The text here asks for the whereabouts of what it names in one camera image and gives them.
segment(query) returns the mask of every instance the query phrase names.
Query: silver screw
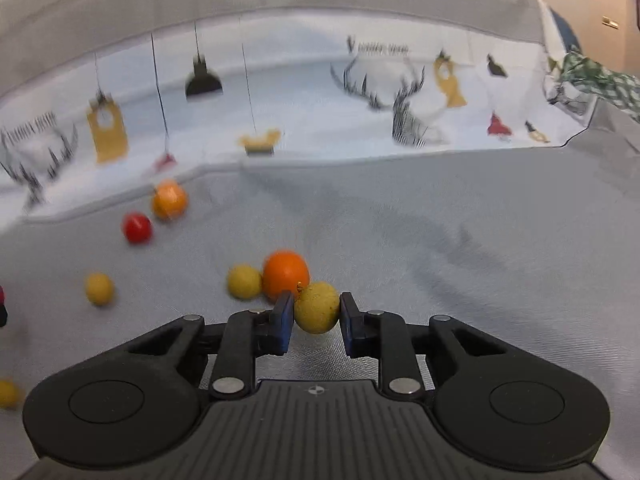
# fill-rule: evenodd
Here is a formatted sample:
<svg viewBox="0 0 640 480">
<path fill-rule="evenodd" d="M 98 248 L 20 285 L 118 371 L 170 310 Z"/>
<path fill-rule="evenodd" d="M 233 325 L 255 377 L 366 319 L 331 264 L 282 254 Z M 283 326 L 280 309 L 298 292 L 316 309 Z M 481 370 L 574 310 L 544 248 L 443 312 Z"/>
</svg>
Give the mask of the silver screw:
<svg viewBox="0 0 640 480">
<path fill-rule="evenodd" d="M 213 381 L 213 389 L 220 394 L 236 394 L 244 388 L 244 382 L 237 377 L 220 377 Z"/>
<path fill-rule="evenodd" d="M 420 390 L 420 383 L 409 377 L 400 377 L 391 381 L 389 388 L 396 394 L 411 395 Z"/>
</svg>

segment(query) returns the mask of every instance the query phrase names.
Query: orange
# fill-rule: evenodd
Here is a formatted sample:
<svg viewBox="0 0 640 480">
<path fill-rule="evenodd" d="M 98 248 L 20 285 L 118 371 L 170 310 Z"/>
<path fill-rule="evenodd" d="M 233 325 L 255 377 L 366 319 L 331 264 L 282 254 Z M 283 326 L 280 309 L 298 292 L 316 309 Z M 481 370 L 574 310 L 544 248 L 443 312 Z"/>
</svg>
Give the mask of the orange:
<svg viewBox="0 0 640 480">
<path fill-rule="evenodd" d="M 276 251 L 264 261 L 262 291 L 271 301 L 276 301 L 284 290 L 290 290 L 297 298 L 299 289 L 306 287 L 309 281 L 305 261 L 293 251 Z"/>
<path fill-rule="evenodd" d="M 161 220 L 176 218 L 189 205 L 187 192 L 175 180 L 165 180 L 156 187 L 151 209 Z"/>
</svg>

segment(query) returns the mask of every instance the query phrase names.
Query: yellow fruit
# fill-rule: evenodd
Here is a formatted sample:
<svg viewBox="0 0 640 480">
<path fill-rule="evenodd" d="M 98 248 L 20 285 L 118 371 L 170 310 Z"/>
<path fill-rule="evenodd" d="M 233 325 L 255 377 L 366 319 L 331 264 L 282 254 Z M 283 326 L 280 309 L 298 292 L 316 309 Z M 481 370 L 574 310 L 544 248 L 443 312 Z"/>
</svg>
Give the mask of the yellow fruit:
<svg viewBox="0 0 640 480">
<path fill-rule="evenodd" d="M 103 306 L 113 299 L 113 282 L 106 274 L 94 272 L 84 280 L 86 298 L 96 306 Z"/>
<path fill-rule="evenodd" d="M 0 380 L 0 408 L 12 410 L 20 404 L 22 394 L 11 381 Z"/>
<path fill-rule="evenodd" d="M 293 317 L 305 332 L 329 332 L 340 317 L 338 292 L 326 282 L 310 283 L 300 292 L 293 306 Z"/>
<path fill-rule="evenodd" d="M 226 276 L 226 288 L 238 300 L 251 300 L 262 290 L 262 276 L 247 264 L 232 267 Z"/>
</svg>

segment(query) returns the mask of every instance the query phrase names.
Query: lemon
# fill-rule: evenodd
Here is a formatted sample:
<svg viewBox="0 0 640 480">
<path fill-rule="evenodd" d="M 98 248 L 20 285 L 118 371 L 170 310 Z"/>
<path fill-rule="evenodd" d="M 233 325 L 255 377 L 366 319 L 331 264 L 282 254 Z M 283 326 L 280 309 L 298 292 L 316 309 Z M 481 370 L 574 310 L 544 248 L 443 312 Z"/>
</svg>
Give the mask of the lemon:
<svg viewBox="0 0 640 480">
<path fill-rule="evenodd" d="M 95 306 L 103 306 L 113 299 L 113 282 L 101 272 L 89 274 L 84 280 L 84 293 L 86 298 Z"/>
<path fill-rule="evenodd" d="M 262 276 L 252 266 L 236 265 L 226 275 L 226 288 L 238 300 L 251 300 L 262 290 Z"/>
<path fill-rule="evenodd" d="M 340 297 L 327 282 L 313 282 L 304 288 L 293 306 L 298 326 L 310 334 L 329 332 L 340 317 Z"/>
<path fill-rule="evenodd" d="M 0 380 L 0 408 L 12 410 L 20 404 L 22 394 L 11 381 Z"/>
</svg>

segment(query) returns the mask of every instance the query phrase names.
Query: yellow lamp print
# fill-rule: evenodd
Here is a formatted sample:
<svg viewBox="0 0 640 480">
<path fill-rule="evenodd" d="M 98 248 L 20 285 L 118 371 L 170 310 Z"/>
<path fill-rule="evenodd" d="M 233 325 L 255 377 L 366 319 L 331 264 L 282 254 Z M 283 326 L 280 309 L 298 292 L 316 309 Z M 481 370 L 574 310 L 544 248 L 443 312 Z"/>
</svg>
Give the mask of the yellow lamp print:
<svg viewBox="0 0 640 480">
<path fill-rule="evenodd" d="M 127 155 L 129 142 L 120 107 L 110 95 L 105 96 L 101 91 L 90 105 L 86 120 L 94 137 L 98 164 L 111 162 Z"/>
<path fill-rule="evenodd" d="M 440 52 L 433 62 L 433 75 L 440 91 L 447 97 L 447 108 L 459 108 L 466 106 L 466 99 L 460 93 L 458 78 L 453 73 L 454 63 L 449 56 Z"/>
</svg>

